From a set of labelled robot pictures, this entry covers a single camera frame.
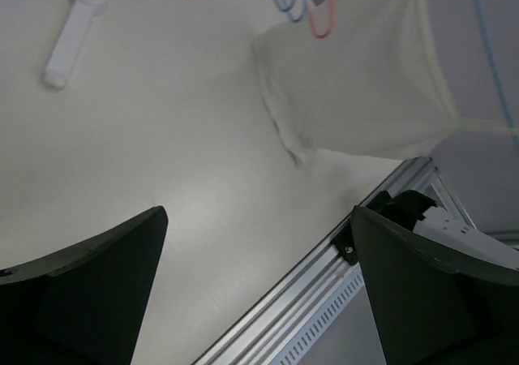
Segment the white table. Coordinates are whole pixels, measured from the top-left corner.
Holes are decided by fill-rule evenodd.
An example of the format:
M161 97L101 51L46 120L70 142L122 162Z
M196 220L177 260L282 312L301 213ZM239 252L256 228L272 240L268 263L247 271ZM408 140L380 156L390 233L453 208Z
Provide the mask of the white table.
M169 232L135 364L194 361L397 165L278 139L250 42L270 0L110 0L41 85L67 0L0 0L0 268L153 205Z
M414 189L473 225L430 159L399 166L362 202L380 191ZM350 267L330 240L347 218L276 284L195 365L385 364L358 264Z

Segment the white fabric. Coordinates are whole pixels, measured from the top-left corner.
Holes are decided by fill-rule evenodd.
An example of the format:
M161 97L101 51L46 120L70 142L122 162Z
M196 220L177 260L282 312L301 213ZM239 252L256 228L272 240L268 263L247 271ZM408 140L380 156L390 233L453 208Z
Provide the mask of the white fabric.
M328 22L328 7L316 10ZM458 126L435 56L427 0L337 0L323 41L279 24L254 43L264 102L288 150L404 159Z

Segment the orange wire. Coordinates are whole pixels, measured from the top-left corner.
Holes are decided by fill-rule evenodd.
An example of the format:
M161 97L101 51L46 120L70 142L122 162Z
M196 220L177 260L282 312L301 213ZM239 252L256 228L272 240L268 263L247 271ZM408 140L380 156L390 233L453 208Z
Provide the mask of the orange wire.
M310 24L310 31L314 37L317 39L324 39L325 37L329 36L333 30L335 29L336 21L337 21L337 13L335 9L335 0L328 0L328 6L329 6L329 15L330 15L330 21L328 24L328 30L323 33L317 32L317 26L315 25L315 17L314 13L312 12L311 8L308 8L308 23Z

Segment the white surface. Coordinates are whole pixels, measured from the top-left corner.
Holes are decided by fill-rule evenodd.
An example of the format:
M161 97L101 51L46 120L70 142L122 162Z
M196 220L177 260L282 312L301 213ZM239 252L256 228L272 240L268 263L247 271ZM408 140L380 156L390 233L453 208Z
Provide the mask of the white surface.
M468 256L519 270L519 251L457 220L444 208L431 207L423 213L413 232Z
M0 0L1 268L163 204L134 363L191 363L397 162L294 165L251 61L251 40L283 19L270 0L110 0L54 92L41 69L69 10Z
M326 4L316 10L326 22ZM458 126L435 55L427 0L337 0L337 30L317 41L280 24L255 41L262 93L283 143L406 159Z

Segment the white plastic clip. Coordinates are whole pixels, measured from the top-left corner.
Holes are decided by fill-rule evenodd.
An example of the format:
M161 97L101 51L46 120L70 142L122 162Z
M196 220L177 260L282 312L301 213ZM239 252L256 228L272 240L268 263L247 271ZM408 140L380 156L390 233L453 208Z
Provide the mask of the white plastic clip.
M103 13L108 0L74 0L71 13L54 47L43 74L43 81L58 89L65 88L71 77L84 39L94 16Z

